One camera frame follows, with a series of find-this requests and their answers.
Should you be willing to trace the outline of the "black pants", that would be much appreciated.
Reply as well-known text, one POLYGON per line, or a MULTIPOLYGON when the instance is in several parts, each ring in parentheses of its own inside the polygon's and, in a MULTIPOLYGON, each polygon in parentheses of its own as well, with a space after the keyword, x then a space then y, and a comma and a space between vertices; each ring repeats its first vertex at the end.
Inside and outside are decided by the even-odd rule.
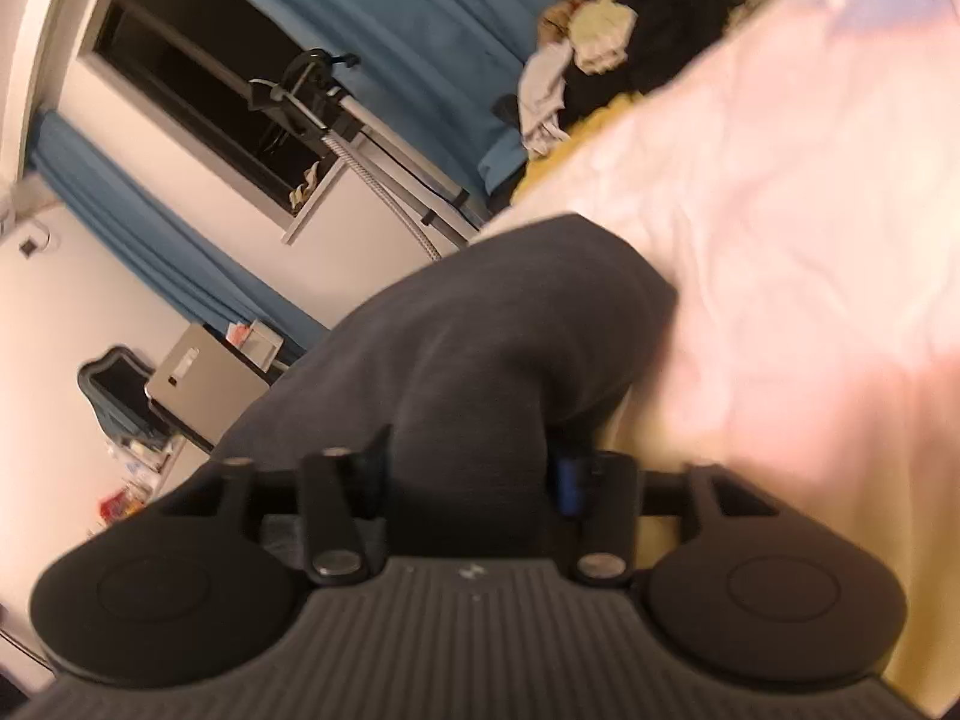
POLYGON ((213 455, 288 470, 389 441, 398 553, 527 556, 545 478, 651 369, 677 291, 583 216, 529 224, 360 305, 229 427, 213 455))

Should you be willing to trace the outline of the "pile of clothes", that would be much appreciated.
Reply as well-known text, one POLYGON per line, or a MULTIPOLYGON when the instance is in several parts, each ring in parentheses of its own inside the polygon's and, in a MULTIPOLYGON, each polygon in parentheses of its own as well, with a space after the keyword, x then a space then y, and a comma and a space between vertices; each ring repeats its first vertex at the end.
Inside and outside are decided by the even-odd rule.
POLYGON ((517 89, 491 106, 511 128, 483 158, 488 208, 511 203, 590 132, 669 85, 768 0, 558 0, 540 15, 517 89))

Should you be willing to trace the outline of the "beige chair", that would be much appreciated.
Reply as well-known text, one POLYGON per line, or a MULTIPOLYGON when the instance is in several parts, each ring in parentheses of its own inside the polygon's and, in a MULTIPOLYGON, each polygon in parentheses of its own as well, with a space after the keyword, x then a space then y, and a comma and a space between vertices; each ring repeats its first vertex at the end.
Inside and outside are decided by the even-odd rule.
POLYGON ((280 335, 262 322, 241 332, 238 346, 192 323, 145 383, 149 406, 210 452, 270 388, 281 348, 280 335))

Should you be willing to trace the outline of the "white dressing table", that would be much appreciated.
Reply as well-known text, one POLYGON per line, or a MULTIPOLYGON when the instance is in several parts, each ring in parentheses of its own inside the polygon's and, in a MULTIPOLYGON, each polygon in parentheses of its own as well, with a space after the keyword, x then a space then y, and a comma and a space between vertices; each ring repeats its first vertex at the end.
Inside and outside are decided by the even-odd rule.
POLYGON ((174 434, 161 449, 132 437, 106 440, 107 455, 119 473, 116 489, 99 500, 88 535, 122 522, 187 481, 210 454, 192 440, 174 434))

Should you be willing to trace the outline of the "black framed mirror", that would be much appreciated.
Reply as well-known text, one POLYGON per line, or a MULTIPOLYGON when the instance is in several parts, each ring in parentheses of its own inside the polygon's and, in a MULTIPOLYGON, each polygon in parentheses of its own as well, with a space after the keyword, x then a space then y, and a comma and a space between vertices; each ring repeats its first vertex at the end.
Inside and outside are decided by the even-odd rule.
POLYGON ((171 439, 171 427, 149 408, 145 387, 153 374, 155 369, 123 344, 78 369, 76 385, 116 444, 135 439, 159 449, 171 439))

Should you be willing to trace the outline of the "narrow blue curtain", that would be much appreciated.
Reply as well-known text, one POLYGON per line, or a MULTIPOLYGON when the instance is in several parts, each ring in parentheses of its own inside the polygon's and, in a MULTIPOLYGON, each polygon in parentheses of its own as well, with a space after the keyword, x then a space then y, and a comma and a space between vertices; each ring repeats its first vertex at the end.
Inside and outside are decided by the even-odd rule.
POLYGON ((218 333, 262 322, 291 362, 329 330, 137 184, 55 110, 32 117, 26 160, 80 223, 172 309, 218 333))

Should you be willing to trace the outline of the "pastel bed sheet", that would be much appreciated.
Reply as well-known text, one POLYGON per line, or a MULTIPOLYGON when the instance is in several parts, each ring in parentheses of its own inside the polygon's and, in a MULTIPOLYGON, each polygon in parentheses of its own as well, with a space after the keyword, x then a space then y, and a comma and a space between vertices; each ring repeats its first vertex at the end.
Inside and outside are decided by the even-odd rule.
POLYGON ((578 213, 679 291, 608 444, 720 461, 880 557, 893 685, 958 695, 958 0, 771 0, 496 216, 578 213))

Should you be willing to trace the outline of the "large blue curtain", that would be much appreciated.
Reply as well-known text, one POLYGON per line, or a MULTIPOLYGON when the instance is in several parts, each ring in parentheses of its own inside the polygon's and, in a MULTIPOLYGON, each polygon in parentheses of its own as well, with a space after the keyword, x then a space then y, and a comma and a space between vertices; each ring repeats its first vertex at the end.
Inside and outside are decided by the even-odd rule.
POLYGON ((358 101, 474 197, 506 127, 491 112, 556 0, 247 0, 305 49, 358 55, 358 101))

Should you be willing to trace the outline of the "dark window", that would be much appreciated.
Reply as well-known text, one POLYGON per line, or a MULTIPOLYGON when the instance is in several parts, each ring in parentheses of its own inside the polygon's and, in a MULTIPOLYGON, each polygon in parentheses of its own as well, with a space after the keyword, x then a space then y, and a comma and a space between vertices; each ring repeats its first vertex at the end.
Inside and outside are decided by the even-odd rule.
POLYGON ((251 106, 256 78, 278 80, 291 37, 245 0, 91 0, 80 55, 124 99, 278 227, 308 224, 345 176, 278 110, 251 106))

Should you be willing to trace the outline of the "small wall switch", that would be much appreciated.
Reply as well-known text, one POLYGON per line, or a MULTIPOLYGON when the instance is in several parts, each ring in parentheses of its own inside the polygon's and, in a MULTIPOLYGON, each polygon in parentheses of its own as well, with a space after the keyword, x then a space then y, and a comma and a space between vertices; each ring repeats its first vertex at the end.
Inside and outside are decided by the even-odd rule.
POLYGON ((37 250, 39 250, 39 244, 33 238, 27 238, 20 244, 20 254, 25 259, 31 259, 37 250))

